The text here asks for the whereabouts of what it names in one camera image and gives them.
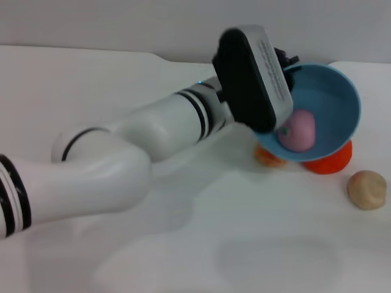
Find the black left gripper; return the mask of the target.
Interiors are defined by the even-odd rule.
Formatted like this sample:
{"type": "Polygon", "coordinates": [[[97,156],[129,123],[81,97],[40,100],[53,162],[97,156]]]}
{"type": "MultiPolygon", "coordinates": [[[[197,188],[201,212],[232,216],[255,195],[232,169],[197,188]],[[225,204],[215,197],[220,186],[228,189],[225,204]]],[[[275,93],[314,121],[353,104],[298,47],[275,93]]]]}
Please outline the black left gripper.
{"type": "Polygon", "coordinates": [[[295,85],[294,75],[297,71],[301,70],[301,66],[293,66],[300,62],[298,56],[288,57],[284,50],[274,48],[280,67],[283,69],[283,75],[289,91],[292,92],[295,85]]]}

